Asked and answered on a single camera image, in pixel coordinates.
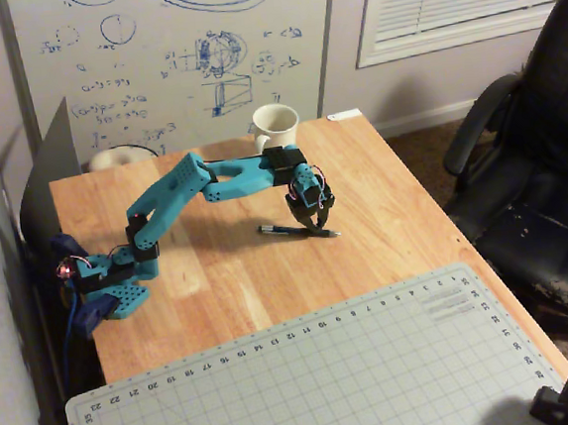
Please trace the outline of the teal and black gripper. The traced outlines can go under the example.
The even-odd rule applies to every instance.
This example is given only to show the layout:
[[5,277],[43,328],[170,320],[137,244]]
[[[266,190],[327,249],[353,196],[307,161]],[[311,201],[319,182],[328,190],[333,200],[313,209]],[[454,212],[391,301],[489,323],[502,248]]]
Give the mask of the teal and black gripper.
[[321,171],[307,163],[299,164],[287,190],[285,201],[293,218],[311,232],[322,230],[336,199]]

